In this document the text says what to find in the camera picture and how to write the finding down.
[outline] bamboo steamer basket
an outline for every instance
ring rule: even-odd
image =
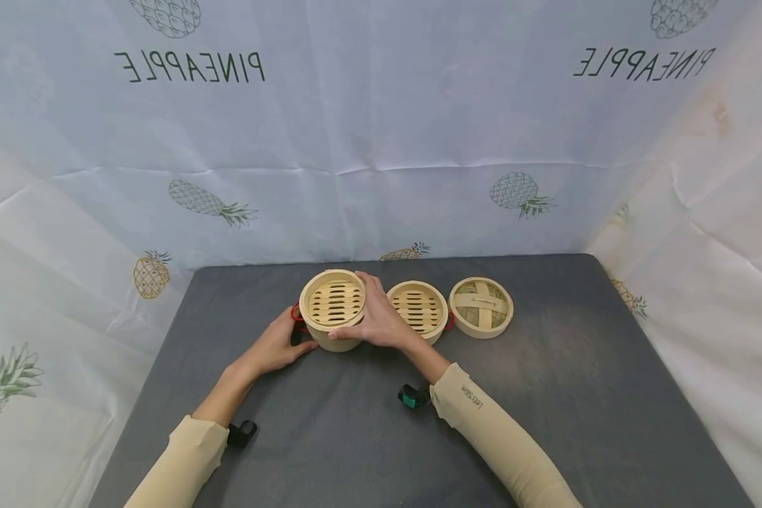
[[[501,285],[485,277],[469,277],[454,285],[449,308],[455,325],[476,339],[492,339],[514,317],[514,301]]]
[[[431,284],[408,280],[387,291],[392,306],[426,342],[434,344],[449,321],[446,299]]]
[[[361,341],[332,341],[327,334],[342,327],[357,325],[364,317],[364,283],[353,272],[326,270],[302,288],[299,313],[319,346],[327,351],[343,353]]]

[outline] woven bamboo lid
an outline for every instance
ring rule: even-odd
[[[431,284],[409,280],[387,291],[392,306],[404,321],[429,344],[440,338],[449,320],[446,299]]]
[[[449,308],[460,330],[476,339],[492,339],[514,317],[514,301],[501,285],[485,277],[469,277],[454,285]]]
[[[364,317],[364,283],[353,272],[326,270],[302,288],[299,312],[319,346],[344,352],[359,341],[331,341],[327,333],[335,328],[357,325]]]

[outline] gray table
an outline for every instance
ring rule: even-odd
[[[167,435],[302,286],[328,267],[385,287],[498,280],[516,315],[492,341],[459,330],[436,344],[520,422],[585,507],[750,507],[697,415],[587,255],[204,268],[192,280],[93,497],[122,507]],[[226,450],[196,507],[508,507],[508,492],[433,408],[401,354],[361,344],[315,351],[259,380],[238,412],[260,425]]]

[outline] white curtain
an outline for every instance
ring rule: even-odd
[[[762,2],[2,1],[0,506],[87,504],[199,267],[588,248],[762,506]]]

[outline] beige sleeve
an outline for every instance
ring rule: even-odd
[[[580,508],[535,440],[456,363],[430,387],[438,416],[471,443],[520,508]]]
[[[191,508],[200,487],[220,465],[228,429],[188,416],[124,505],[125,508]]]

